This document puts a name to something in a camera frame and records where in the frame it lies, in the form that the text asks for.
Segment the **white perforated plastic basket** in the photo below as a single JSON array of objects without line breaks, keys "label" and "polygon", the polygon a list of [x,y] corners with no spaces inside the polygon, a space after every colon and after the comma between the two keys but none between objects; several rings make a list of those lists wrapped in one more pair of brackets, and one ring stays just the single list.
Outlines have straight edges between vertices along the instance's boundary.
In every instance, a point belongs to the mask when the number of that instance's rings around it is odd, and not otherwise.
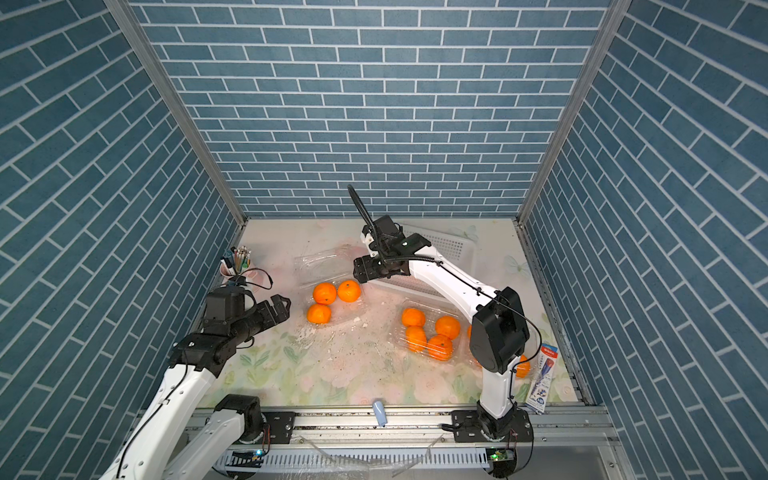
[{"label": "white perforated plastic basket", "polygon": [[[402,224],[402,227],[406,237],[412,234],[421,235],[430,241],[432,246],[448,261],[465,273],[474,275],[476,250],[476,242],[474,240],[408,224]],[[393,276],[390,279],[377,280],[375,285],[413,298],[446,302],[439,292],[427,283],[415,279],[413,276]]]}]

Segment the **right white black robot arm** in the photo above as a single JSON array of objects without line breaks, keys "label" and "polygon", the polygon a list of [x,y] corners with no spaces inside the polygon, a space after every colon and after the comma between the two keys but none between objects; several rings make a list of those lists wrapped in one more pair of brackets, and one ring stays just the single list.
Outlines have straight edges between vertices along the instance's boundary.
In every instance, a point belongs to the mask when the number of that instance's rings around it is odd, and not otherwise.
[{"label": "right white black robot arm", "polygon": [[358,282],[411,276],[450,301],[470,322],[470,352],[483,369],[481,411],[493,419],[508,414],[514,405],[514,372],[530,339],[518,293],[475,279],[419,234],[376,234],[367,226],[361,241],[368,254],[353,262]]}]

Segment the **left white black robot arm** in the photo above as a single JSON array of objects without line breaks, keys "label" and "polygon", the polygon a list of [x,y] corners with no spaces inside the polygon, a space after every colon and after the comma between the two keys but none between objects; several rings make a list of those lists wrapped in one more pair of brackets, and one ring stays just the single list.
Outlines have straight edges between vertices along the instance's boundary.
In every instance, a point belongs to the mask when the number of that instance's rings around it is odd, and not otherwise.
[{"label": "left white black robot arm", "polygon": [[271,446],[271,427],[256,396],[226,395],[208,423],[181,451],[175,449],[199,402],[238,347],[290,317],[291,301],[279,294],[245,305],[250,291],[220,287],[206,297],[202,328],[174,347],[147,411],[103,473],[105,479],[202,479],[237,442]]}]

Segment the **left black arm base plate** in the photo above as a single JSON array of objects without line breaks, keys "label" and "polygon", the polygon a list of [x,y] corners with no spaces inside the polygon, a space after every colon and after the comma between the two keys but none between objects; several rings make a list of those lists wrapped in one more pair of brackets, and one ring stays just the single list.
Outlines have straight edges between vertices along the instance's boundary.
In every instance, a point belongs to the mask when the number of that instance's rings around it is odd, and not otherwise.
[{"label": "left black arm base plate", "polygon": [[287,445],[290,443],[295,426],[296,413],[291,411],[267,411],[261,414],[254,433],[247,427],[235,445],[264,445],[268,443]]}]

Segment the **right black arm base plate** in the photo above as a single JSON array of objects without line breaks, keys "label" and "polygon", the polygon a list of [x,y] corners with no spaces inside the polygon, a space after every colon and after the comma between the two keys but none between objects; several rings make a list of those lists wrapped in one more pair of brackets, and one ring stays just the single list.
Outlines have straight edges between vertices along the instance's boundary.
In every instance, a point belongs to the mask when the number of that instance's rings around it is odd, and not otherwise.
[{"label": "right black arm base plate", "polygon": [[513,408],[497,419],[483,408],[460,409],[450,412],[450,419],[440,424],[451,433],[456,443],[531,442],[535,439],[527,411]]}]

